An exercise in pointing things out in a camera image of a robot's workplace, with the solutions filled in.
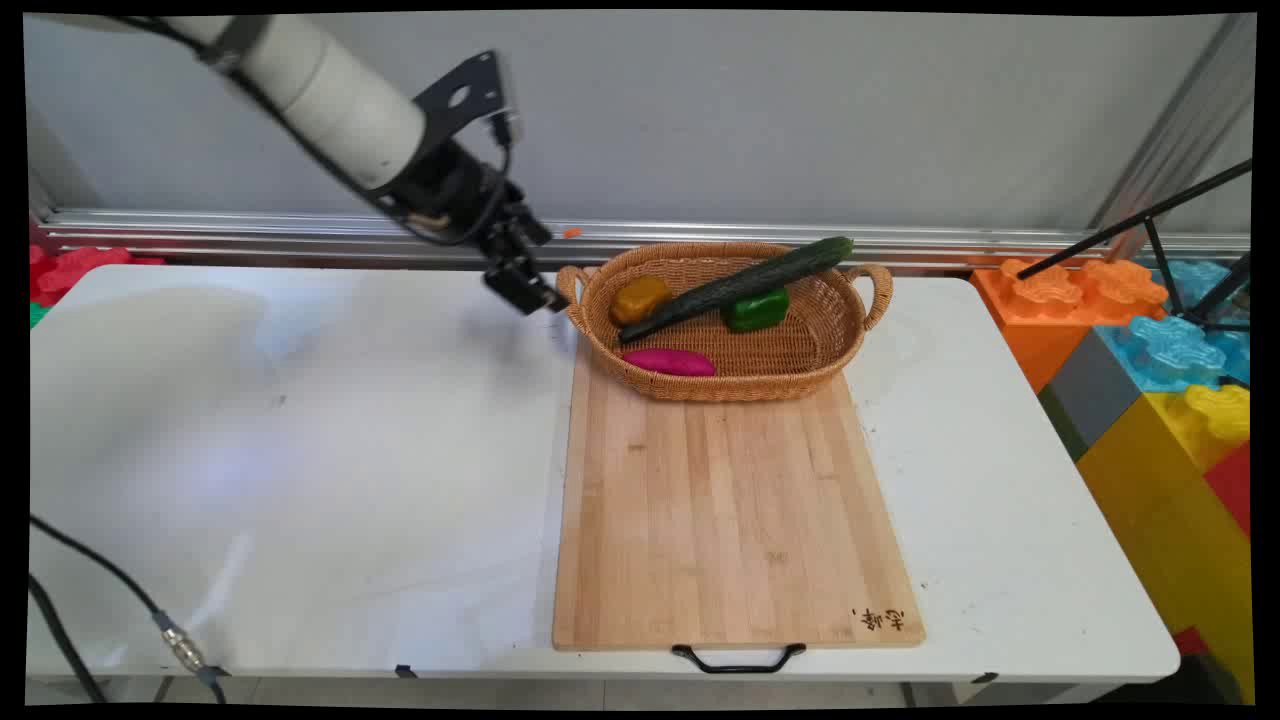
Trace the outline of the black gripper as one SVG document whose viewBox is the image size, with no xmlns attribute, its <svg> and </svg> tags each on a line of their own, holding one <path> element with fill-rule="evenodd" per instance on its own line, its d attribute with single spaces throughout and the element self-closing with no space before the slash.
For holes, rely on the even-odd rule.
<svg viewBox="0 0 1280 720">
<path fill-rule="evenodd" d="M 449 140 L 412 164 L 378 200 L 429 243 L 486 247 L 485 284 L 524 315 L 543 309 L 559 313 L 568 301 L 547 283 L 534 252 L 553 236 L 525 208 L 524 191 L 509 178 L 512 142 L 495 145 L 497 167 Z"/>
</svg>

